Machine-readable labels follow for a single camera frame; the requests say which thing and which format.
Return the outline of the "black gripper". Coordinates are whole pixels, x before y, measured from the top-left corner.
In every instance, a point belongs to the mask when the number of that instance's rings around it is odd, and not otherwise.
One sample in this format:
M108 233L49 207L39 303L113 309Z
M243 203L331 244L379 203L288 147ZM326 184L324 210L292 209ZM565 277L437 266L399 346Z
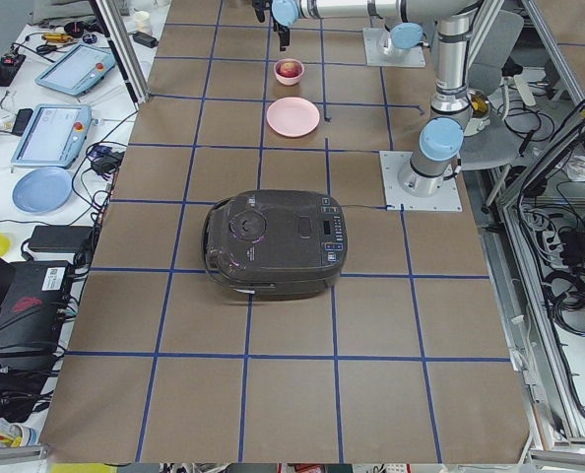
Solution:
M266 21L266 13L271 10L271 0L252 0L251 6L259 23ZM286 51L291 44L290 28L276 22L276 33L279 37L279 50Z

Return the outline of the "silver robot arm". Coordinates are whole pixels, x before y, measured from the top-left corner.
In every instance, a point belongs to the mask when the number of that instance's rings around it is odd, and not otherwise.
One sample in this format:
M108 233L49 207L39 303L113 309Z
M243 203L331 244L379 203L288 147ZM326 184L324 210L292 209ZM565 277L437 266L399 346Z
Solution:
M437 25L435 92L430 101L430 120L422 129L419 148L398 172L402 189L426 198L434 195L444 173L464 140L470 119L468 58L473 20L480 1L253 1L259 22L269 11L280 49L290 45L290 27L299 19L379 18L395 20L389 31L390 45L410 49L421 41L421 24Z
M363 16L383 19L399 19L401 23L393 26L387 34L382 34L381 49L390 51L410 50L418 46L423 39L423 28L407 22L406 13L399 6L399 1L354 1L353 3L324 1L274 1L271 5L271 17L274 30L278 33L279 47L285 51L290 45L290 27L300 18L321 20L324 18L359 18Z

